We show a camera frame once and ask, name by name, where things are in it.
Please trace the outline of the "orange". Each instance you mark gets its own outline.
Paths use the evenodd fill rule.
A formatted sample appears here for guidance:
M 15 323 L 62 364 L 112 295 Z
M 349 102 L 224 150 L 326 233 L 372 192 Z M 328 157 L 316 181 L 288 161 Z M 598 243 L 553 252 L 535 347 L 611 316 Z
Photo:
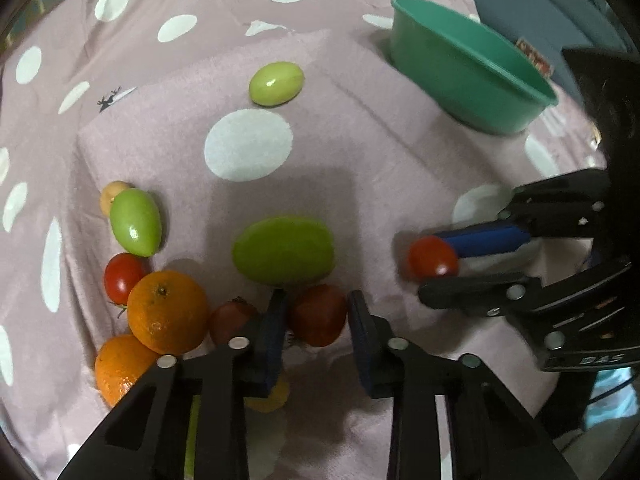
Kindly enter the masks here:
M 109 339 L 94 362 L 96 386 L 112 408 L 158 359 L 158 354 L 137 340 L 123 334 Z
M 152 272 L 129 294 L 131 333 L 158 354 L 184 354 L 198 348 L 207 334 L 209 304 L 205 289 L 177 271 Z

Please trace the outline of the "small red tomato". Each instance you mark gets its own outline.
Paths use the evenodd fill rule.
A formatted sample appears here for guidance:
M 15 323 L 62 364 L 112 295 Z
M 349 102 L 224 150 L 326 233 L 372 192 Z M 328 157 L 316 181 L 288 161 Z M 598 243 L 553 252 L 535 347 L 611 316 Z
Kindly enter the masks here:
M 208 331 L 214 345 L 228 344 L 256 315 L 257 309 L 241 297 L 233 298 L 213 310 L 208 319 Z

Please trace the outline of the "dark red tomato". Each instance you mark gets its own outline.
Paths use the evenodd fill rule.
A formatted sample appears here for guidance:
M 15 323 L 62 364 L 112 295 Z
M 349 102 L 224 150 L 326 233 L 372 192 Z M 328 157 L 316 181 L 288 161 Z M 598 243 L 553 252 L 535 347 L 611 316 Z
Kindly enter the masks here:
M 310 286 L 294 296 L 291 332 L 296 340 L 314 348 L 333 344 L 341 335 L 347 318 L 347 299 L 338 287 Z

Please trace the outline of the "large green mango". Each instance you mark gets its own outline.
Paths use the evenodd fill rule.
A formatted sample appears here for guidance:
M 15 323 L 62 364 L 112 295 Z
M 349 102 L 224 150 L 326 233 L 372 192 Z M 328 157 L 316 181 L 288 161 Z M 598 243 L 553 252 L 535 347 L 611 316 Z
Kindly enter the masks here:
M 310 284 L 334 269 L 333 234 L 323 222 L 311 218 L 267 218 L 251 224 L 236 238 L 231 258 L 236 270 L 258 284 Z

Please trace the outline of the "green oval fruit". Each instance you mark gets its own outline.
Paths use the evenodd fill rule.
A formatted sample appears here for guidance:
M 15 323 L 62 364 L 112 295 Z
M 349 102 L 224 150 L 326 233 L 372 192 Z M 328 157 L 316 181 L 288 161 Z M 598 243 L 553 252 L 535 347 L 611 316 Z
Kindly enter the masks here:
M 118 244 L 135 256 L 149 258 L 160 249 L 162 217 L 153 197 L 138 188 L 128 188 L 113 200 L 112 232 Z

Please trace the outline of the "small light green fruit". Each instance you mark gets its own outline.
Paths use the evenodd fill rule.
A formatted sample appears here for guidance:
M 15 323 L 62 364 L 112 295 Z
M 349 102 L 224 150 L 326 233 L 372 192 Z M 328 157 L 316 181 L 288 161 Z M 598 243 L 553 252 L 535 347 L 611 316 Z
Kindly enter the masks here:
M 260 106 L 274 107 L 294 99 L 303 90 L 305 75 L 292 62 L 273 62 L 262 66 L 250 80 L 250 99 Z

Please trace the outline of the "green plastic bowl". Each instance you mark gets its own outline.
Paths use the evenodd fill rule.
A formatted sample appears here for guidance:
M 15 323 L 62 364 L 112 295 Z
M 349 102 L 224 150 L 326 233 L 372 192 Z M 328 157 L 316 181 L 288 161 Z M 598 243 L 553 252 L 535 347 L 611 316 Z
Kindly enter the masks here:
M 519 133 L 559 103 L 525 54 L 490 27 L 428 0 L 392 0 L 390 60 L 450 116 Z

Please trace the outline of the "grey sofa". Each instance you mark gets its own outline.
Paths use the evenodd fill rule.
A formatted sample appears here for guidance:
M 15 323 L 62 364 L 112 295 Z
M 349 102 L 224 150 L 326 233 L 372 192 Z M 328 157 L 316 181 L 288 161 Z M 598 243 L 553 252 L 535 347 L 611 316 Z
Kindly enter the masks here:
M 513 42 L 524 40 L 551 65 L 553 82 L 580 99 L 565 48 L 636 55 L 639 29 L 620 0 L 475 0 L 480 20 Z

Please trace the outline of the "small yellow fruit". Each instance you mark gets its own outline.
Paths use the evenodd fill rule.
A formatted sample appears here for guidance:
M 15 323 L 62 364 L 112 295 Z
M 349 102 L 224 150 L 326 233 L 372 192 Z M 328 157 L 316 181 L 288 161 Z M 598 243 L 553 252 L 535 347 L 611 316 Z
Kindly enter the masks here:
M 108 217 L 115 197 L 130 188 L 130 185 L 124 181 L 112 181 L 105 185 L 100 196 L 100 209 L 105 217 Z

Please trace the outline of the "pink polka dot cloth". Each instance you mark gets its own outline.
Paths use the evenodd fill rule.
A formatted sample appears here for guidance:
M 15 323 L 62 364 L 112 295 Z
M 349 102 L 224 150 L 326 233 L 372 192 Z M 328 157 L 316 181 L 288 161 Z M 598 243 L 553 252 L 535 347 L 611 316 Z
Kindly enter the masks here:
M 425 309 L 398 263 L 416 233 L 599 165 L 590 121 L 561 93 L 516 136 L 455 122 L 384 58 L 391 1 L 65 0 L 2 58 L 1 427 L 36 477 L 57 477 L 107 413 L 93 363 L 127 328 L 102 284 L 119 247 L 99 197 L 116 180 L 160 205 L 155 266 L 191 275 L 212 306 L 269 299 L 231 261 L 247 226 L 315 218 L 334 236 L 333 284 L 427 351 L 478 354 L 540 410 L 556 378 L 518 333 Z M 280 61 L 303 90 L 255 104 L 254 73 Z

